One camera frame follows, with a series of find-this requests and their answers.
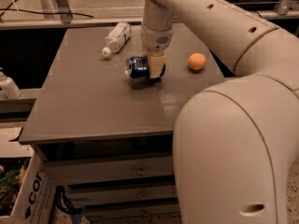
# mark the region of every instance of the drawer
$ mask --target drawer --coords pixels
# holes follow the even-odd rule
[[[178,200],[83,209],[83,216],[89,221],[170,213],[179,213]]]
[[[104,187],[90,189],[69,189],[67,198],[76,208],[86,205],[128,203],[177,197],[174,177],[162,177],[158,181],[144,178],[129,180],[125,184],[107,183]]]
[[[170,153],[152,157],[118,157],[77,161],[47,161],[41,169],[56,186],[172,175]]]

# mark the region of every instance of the cabinet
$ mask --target cabinet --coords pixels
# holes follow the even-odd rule
[[[162,79],[131,79],[125,61],[141,53],[140,26],[120,53],[105,60],[112,27],[69,29],[20,142],[42,159],[40,168],[66,187],[89,219],[178,212],[172,138],[180,109],[197,92],[224,78],[206,46],[174,24]],[[207,56],[199,73],[189,55]]]

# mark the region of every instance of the white box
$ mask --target white box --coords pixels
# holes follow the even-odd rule
[[[30,147],[9,142],[21,128],[0,129],[0,158],[31,157],[26,176],[10,216],[0,216],[1,224],[47,224],[56,188],[39,170],[41,160]]]

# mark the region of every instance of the dark metallic can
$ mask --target dark metallic can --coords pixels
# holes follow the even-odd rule
[[[147,57],[131,57],[126,61],[125,73],[131,78],[150,77],[150,66]],[[160,77],[165,73],[163,66]]]

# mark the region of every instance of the white plastic bottle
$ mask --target white plastic bottle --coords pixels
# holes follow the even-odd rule
[[[0,88],[8,97],[8,99],[16,99],[21,95],[19,87],[11,77],[7,77],[0,68]]]
[[[119,52],[130,36],[131,25],[124,21],[119,22],[105,38],[106,46],[102,49],[103,56],[109,57],[111,53]]]

